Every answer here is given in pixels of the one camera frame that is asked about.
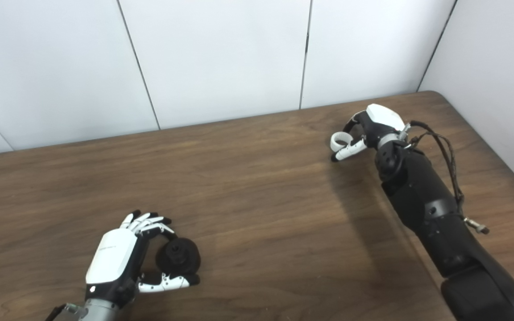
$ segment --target metal connector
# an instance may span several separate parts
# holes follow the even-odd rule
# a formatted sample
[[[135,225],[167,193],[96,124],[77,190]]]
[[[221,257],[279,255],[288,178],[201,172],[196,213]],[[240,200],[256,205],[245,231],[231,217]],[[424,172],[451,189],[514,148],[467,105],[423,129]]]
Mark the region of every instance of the metal connector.
[[[404,126],[404,129],[402,129],[400,134],[398,134],[398,139],[406,140],[406,138],[408,137],[408,132],[410,131],[410,128],[412,128],[412,125],[410,125],[410,123],[406,124],[406,126]]]
[[[73,303],[65,304],[65,311],[74,315],[77,319],[80,319],[88,313],[87,309]]]
[[[479,224],[476,221],[470,219],[470,218],[464,218],[463,222],[467,224],[467,226],[474,228],[477,233],[483,233],[485,235],[489,234],[489,228],[483,224]]]

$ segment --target robotic hand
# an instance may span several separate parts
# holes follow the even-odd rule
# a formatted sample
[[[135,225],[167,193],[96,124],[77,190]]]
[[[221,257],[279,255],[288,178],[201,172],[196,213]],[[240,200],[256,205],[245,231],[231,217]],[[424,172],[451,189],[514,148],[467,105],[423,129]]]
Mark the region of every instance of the robotic hand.
[[[51,312],[46,321],[61,311],[81,321],[113,321],[141,292],[163,292],[199,284],[201,263],[198,248],[189,239],[178,238],[167,226],[169,218],[157,213],[127,215],[120,228],[102,236],[86,274],[84,307],[67,303]],[[149,241],[162,235],[169,240],[156,254],[161,272],[142,272]]]
[[[364,134],[355,140],[349,132],[360,125]],[[426,132],[407,141],[410,128]],[[452,195],[416,148],[432,136],[447,162]],[[449,148],[449,156],[441,140]],[[400,221],[422,242],[445,281],[441,294],[459,321],[514,321],[514,279],[477,242],[466,227],[487,234],[489,229],[463,215],[463,193],[457,183],[453,148],[447,138],[418,121],[404,124],[394,111],[370,104],[356,113],[342,132],[331,137],[331,159],[339,162],[367,148],[377,150],[376,167],[381,186]]]

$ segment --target wire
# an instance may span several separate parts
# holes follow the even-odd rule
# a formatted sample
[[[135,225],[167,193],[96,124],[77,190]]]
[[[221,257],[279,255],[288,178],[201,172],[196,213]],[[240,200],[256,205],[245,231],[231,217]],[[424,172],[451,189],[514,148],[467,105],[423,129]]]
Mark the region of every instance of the wire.
[[[67,305],[64,304],[64,305],[59,305],[58,307],[55,307],[51,313],[49,313],[49,316],[47,317],[47,319],[45,319],[45,321],[53,321],[57,315],[59,315],[61,313],[61,311],[63,311],[65,309]]]
[[[463,195],[463,192],[459,188],[459,182],[457,181],[457,165],[455,163],[455,152],[453,151],[453,146],[451,145],[451,142],[449,142],[449,140],[445,136],[442,136],[434,132],[434,130],[432,130],[432,128],[430,128],[430,126],[428,126],[428,124],[426,123],[419,122],[417,120],[412,120],[410,122],[410,125],[424,128],[425,130],[427,130],[427,132],[425,132],[424,134],[412,138],[412,140],[410,141],[412,148],[415,148],[420,142],[420,140],[424,138],[424,136],[434,137],[437,146],[439,146],[441,154],[445,159],[445,163],[449,171],[449,177],[451,178],[451,184],[453,185],[453,195],[455,197],[455,201],[457,202],[457,208],[459,210],[459,213],[463,214],[462,205],[465,199],[465,195]],[[449,156],[441,140],[444,140],[445,144],[447,144],[447,148],[449,149]]]

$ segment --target black knob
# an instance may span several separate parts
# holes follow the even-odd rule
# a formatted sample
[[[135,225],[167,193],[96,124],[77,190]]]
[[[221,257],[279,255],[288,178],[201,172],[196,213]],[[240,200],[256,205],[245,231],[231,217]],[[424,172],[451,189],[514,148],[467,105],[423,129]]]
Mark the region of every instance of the black knob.
[[[202,259],[195,243],[186,238],[167,242],[156,254],[156,266],[166,274],[195,274]]]

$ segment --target wood grain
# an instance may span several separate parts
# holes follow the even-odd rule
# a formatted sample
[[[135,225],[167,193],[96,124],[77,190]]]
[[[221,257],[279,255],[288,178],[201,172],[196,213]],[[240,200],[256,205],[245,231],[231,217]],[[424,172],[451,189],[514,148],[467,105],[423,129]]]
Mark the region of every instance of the wood grain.
[[[0,154],[0,321],[80,302],[102,234],[134,209],[196,241],[202,283],[141,295],[133,321],[452,320],[373,152],[329,160],[330,135],[372,102],[453,141],[465,211],[514,276],[514,175],[424,92]],[[433,140],[420,147],[447,179]]]

